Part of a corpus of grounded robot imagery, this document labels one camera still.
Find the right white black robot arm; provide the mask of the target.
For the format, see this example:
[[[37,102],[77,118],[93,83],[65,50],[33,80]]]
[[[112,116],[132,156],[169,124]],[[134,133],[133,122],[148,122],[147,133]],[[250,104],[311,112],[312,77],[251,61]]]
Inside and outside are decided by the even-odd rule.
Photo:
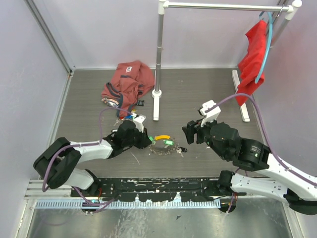
[[[257,172],[266,179],[221,171],[217,189],[222,195],[253,193],[286,203],[301,214],[317,213],[317,178],[275,158],[259,141],[242,138],[238,130],[217,121],[190,121],[182,127],[188,144],[206,143],[221,159],[241,170]]]

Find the green key tag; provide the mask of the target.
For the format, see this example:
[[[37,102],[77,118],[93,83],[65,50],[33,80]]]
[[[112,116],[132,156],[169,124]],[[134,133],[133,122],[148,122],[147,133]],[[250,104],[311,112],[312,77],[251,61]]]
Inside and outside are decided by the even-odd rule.
[[[166,140],[164,140],[164,144],[165,144],[166,147],[173,146],[174,145],[174,141],[166,139]]]

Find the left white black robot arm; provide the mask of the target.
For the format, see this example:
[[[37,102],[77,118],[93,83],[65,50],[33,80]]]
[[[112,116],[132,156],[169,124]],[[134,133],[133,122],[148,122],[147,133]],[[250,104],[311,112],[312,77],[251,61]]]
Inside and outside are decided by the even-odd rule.
[[[35,160],[33,168],[43,178],[43,192],[68,185],[87,196],[96,196],[101,190],[99,179],[89,169],[78,169],[78,164],[112,159],[132,147],[144,149],[150,144],[147,129],[138,122],[127,120],[98,141],[79,143],[58,138]]]

